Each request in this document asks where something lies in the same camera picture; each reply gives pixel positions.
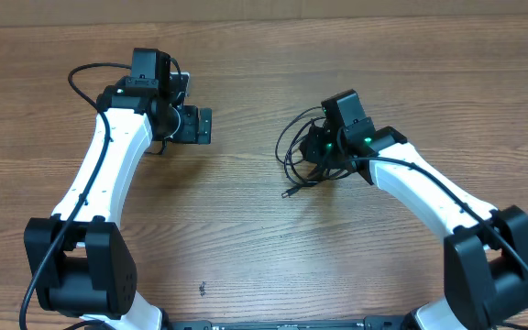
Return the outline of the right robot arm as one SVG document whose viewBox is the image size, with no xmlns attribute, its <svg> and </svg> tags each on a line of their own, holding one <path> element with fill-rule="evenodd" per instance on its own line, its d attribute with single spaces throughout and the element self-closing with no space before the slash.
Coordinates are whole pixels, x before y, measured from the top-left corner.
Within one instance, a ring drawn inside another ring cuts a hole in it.
<svg viewBox="0 0 528 330">
<path fill-rule="evenodd" d="M 405 205 L 442 242 L 444 295 L 404 316 L 366 317 L 366 329 L 516 328 L 528 309 L 528 214 L 474 197 L 431 166 L 392 126 L 374 127 L 358 94 L 320 104 L 322 124 L 300 142 L 314 164 L 303 186 L 357 173 Z"/>
</svg>

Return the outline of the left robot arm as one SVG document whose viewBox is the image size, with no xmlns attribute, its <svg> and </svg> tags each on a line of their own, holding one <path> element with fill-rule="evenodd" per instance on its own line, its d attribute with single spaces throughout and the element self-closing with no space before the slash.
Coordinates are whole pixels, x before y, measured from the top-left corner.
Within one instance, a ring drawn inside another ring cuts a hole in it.
<svg viewBox="0 0 528 330">
<path fill-rule="evenodd" d="M 136 48 L 130 73 L 96 99 L 95 130 L 70 189 L 48 218 L 31 218 L 24 245 L 32 274 L 18 316 L 28 307 L 76 319 L 74 328 L 170 329 L 169 316 L 138 292 L 136 263 L 120 232 L 127 192 L 150 146 L 208 145 L 213 112 L 184 102 L 190 74 L 168 53 Z"/>
</svg>

